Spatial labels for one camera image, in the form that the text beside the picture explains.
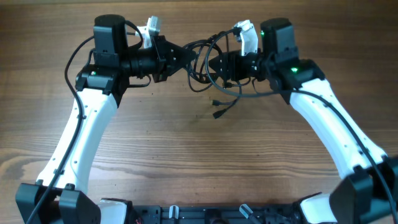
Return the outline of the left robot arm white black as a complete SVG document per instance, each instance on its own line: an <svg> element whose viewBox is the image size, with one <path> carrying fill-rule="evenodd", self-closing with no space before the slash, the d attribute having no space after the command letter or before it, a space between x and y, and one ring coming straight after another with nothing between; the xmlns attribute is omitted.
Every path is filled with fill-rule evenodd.
<svg viewBox="0 0 398 224"><path fill-rule="evenodd" d="M132 22L105 14L95 19L86 65L68 84L74 104L62 137L34 184L21 184L16 203L25 223L141 223L131 201L87 195L93 159L130 78L164 82L194 58L192 50L160 35L157 18L136 27L140 40L127 42Z"/></svg>

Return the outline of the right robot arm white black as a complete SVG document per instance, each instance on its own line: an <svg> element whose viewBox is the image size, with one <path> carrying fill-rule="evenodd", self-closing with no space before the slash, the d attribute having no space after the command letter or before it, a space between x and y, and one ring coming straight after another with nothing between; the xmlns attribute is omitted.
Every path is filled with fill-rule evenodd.
<svg viewBox="0 0 398 224"><path fill-rule="evenodd" d="M301 59L294 27L283 17L261 24L241 21L231 33L241 49L206 57L208 79L238 82L267 80L312 127L328 150L341 182L329 194L302 199L298 210L303 223L371 223L397 217L397 159L390 158L354 122L334 94L320 67Z"/></svg>

